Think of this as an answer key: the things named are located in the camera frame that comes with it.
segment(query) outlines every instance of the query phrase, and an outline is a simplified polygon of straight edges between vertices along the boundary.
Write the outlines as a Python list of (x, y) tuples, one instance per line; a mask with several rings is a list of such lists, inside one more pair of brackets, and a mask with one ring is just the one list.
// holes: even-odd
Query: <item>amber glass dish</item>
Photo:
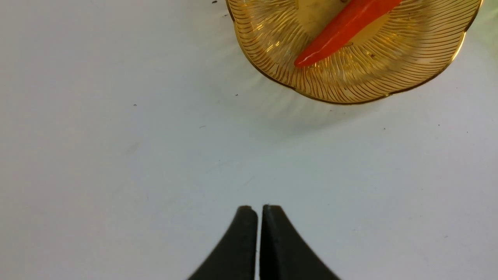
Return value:
[(248, 60), (269, 79), (328, 103), (360, 104), (435, 78), (454, 60), (482, 0), (404, 0), (339, 52), (295, 68), (348, 0), (227, 0)]

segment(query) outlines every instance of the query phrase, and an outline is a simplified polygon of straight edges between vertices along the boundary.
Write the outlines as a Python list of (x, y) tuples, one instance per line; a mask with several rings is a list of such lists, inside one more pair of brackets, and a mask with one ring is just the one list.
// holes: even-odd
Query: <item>glass plate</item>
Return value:
[(242, 51), (263, 75), (328, 103), (361, 104), (418, 87), (454, 60), (483, 0), (404, 0), (334, 55), (295, 68), (348, 0), (227, 0)]

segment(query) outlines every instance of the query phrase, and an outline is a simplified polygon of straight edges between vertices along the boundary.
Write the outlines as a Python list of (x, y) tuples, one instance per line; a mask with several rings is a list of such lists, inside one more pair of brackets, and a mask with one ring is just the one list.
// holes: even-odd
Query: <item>white surface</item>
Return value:
[(338, 107), (253, 69), (222, 0), (3, 0), (0, 278), (185, 279), (273, 203), (344, 280), (495, 279), (492, 1), (436, 80)]

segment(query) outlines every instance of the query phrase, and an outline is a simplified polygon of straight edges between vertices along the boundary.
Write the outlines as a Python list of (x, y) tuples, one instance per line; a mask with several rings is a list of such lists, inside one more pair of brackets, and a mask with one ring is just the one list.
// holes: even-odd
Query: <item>orange pepper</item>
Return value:
[(346, 45), (358, 32), (390, 12), (402, 0), (352, 0), (294, 61), (310, 66)]

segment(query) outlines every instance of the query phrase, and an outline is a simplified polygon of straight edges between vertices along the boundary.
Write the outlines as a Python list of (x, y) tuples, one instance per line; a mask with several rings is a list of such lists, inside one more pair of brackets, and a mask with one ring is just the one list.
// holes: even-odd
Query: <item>scalloped dish rim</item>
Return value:
[(296, 88), (294, 88), (292, 86), (286, 85), (286, 84), (284, 84), (284, 83), (276, 80), (275, 78), (271, 77), (270, 75), (268, 75), (264, 71), (262, 71), (257, 65), (254, 64), (254, 62), (251, 60), (251, 58), (248, 56), (246, 50), (244, 49), (244, 46), (242, 45), (242, 42), (241, 42), (241, 39), (240, 39), (240, 36), (239, 36), (239, 32), (238, 32), (238, 28), (237, 28), (237, 23), (235, 21), (234, 15), (232, 14), (232, 8), (230, 7), (229, 0), (225, 0), (225, 1), (226, 1), (226, 4), (227, 4), (227, 8), (228, 8), (228, 12), (230, 14), (230, 17), (232, 18), (232, 22), (233, 22), (234, 30), (235, 30), (235, 35), (237, 37), (237, 42), (239, 43), (239, 47), (241, 48), (242, 52), (246, 56), (246, 59), (263, 76), (265, 76), (266, 78), (270, 79), (271, 81), (273, 81), (273, 82), (275, 82), (275, 83), (277, 83), (277, 84), (279, 84), (281, 86), (284, 86), (286, 88), (289, 88), (289, 89), (291, 89), (291, 90), (293, 90), (293, 91), (295, 91), (295, 92), (299, 93), (300, 95), (305, 96), (307, 98), (310, 98), (310, 99), (313, 99), (313, 100), (316, 100), (316, 101), (320, 101), (320, 102), (323, 102), (323, 103), (327, 103), (327, 104), (345, 105), (345, 106), (347, 106), (347, 105), (359, 105), (359, 104), (371, 103), (371, 102), (382, 100), (382, 99), (387, 98), (389, 96), (393, 96), (393, 95), (396, 95), (396, 94), (399, 94), (399, 93), (404, 93), (404, 92), (416, 89), (416, 88), (418, 88), (418, 87), (420, 87), (420, 86), (422, 86), (422, 85), (424, 85), (424, 84), (432, 81), (437, 76), (439, 76), (441, 73), (443, 73), (448, 68), (448, 66), (451, 65), (451, 63), (455, 60), (455, 58), (458, 56), (458, 53), (460, 52), (460, 50), (462, 49), (462, 46), (464, 44), (465, 37), (467, 36), (467, 31), (472, 26), (472, 23), (474, 23), (474, 20), (476, 19), (477, 15), (479, 14), (479, 11), (481, 10), (481, 7), (483, 6), (483, 3), (484, 3), (485, 0), (480, 0), (479, 1), (479, 6), (477, 7), (476, 12), (474, 13), (474, 15), (472, 16), (471, 20), (469, 21), (469, 23), (465, 27), (464, 31), (462, 32), (462, 38), (460, 39), (458, 47), (456, 48), (455, 52), (453, 53), (453, 56), (450, 58), (450, 60), (448, 61), (448, 63), (446, 63), (446, 65), (443, 68), (441, 68), (441, 70), (439, 70), (436, 74), (434, 74), (430, 78), (427, 78), (425, 81), (423, 81), (423, 82), (421, 82), (421, 83), (419, 83), (417, 85), (414, 85), (412, 87), (409, 87), (409, 88), (406, 88), (406, 89), (402, 89), (402, 90), (398, 90), (398, 91), (394, 91), (394, 92), (388, 93), (386, 95), (380, 96), (380, 97), (375, 98), (375, 99), (371, 99), (371, 100), (367, 100), (367, 101), (361, 101), (361, 102), (353, 102), (353, 103), (339, 103), (339, 102), (333, 102), (333, 101), (327, 101), (327, 100), (322, 100), (322, 99), (315, 98), (313, 96), (310, 96), (310, 95), (306, 94), (305, 92), (301, 92), (300, 90), (298, 90), (298, 89), (296, 89)]

